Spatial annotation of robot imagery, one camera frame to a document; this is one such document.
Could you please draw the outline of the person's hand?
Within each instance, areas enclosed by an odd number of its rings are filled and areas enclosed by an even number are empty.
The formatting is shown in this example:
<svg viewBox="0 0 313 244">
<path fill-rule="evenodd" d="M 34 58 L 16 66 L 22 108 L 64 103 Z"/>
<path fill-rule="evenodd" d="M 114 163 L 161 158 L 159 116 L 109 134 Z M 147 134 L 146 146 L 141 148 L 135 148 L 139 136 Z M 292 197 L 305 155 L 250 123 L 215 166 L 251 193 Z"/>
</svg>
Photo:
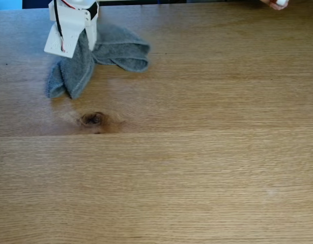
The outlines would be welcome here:
<svg viewBox="0 0 313 244">
<path fill-rule="evenodd" d="M 288 6 L 289 0 L 260 0 L 275 10 L 282 10 Z"/>
</svg>

